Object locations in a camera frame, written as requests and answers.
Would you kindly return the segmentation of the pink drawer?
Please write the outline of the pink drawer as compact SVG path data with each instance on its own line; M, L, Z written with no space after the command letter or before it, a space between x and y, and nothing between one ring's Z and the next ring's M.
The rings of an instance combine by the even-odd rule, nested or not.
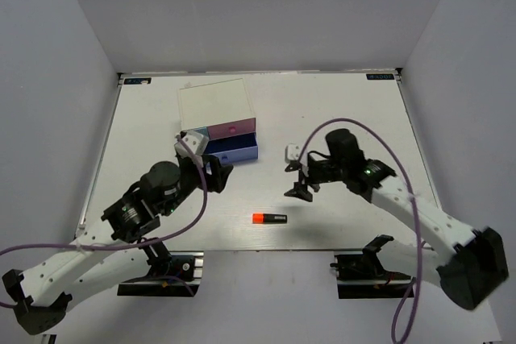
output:
M256 131L256 119L246 118L234 122L225 122L207 127L210 139L225 139L238 135L246 135Z

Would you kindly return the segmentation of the orange highlighter marker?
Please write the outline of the orange highlighter marker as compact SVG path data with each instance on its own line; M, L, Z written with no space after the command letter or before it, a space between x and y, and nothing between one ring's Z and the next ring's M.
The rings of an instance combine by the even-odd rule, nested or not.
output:
M275 213L254 213L252 215L253 224L286 224L288 218L284 214Z

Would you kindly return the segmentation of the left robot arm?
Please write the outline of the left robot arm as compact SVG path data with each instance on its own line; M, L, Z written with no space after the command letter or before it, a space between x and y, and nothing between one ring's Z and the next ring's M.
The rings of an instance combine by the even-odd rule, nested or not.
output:
M67 312L91 296L124 282L192 280L164 237L147 235L162 217L196 190L221 193L233 167L212 155L154 164L95 223L70 244L26 270L11 269L2 281L16 321L31 336L58 325Z

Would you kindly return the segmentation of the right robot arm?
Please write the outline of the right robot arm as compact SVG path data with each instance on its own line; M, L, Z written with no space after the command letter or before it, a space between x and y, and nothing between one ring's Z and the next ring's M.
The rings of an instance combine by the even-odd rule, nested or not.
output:
M337 258L331 266L340 280L403 274L441 288L454 304L472 311L508 279L505 249L497 231L477 229L418 199L390 166L366 158L349 130L331 131L325 140L329 152L317 159L298 145L286 146L285 169L297 172L298 179L285 195L311 202L321 184L342 183L429 244L428 248L420 242L404 244L380 234L358 255Z

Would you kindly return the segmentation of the cream drawer cabinet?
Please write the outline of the cream drawer cabinet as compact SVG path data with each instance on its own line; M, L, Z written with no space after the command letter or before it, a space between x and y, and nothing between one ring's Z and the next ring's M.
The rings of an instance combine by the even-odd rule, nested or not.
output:
M193 130L255 117L242 78L179 89L182 130Z

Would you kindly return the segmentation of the left table label sticker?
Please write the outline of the left table label sticker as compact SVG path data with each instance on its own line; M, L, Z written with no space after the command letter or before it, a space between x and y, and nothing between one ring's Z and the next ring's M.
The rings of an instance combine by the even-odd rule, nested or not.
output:
M125 78L123 84L125 85L148 85L152 82L151 77L133 77Z

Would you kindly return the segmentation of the table label sticker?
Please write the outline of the table label sticker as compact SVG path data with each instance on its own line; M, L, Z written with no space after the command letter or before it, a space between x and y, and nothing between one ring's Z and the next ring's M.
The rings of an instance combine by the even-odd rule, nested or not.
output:
M125 78L123 84L125 85L148 85L152 82L151 77L133 77Z
M367 73L366 78L370 81L394 80L395 77L391 73Z

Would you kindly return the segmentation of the right table label sticker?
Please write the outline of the right table label sticker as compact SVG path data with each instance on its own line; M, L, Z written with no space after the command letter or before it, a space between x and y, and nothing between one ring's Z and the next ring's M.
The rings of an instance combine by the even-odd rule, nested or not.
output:
M394 80L395 77L391 73L367 73L366 78L370 81Z

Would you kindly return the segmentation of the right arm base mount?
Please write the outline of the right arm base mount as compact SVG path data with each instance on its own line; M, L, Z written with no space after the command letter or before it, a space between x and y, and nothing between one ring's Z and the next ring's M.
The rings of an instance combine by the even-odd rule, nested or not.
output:
M375 274L359 251L335 255L330 268L336 277L340 300L401 299L412 281L399 272Z

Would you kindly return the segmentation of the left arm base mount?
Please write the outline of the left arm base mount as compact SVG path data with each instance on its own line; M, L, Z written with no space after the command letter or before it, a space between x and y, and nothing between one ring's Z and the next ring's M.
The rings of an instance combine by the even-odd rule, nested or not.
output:
M118 296L191 298L197 294L204 268L203 252L169 252L164 263L149 269L139 281L121 283Z

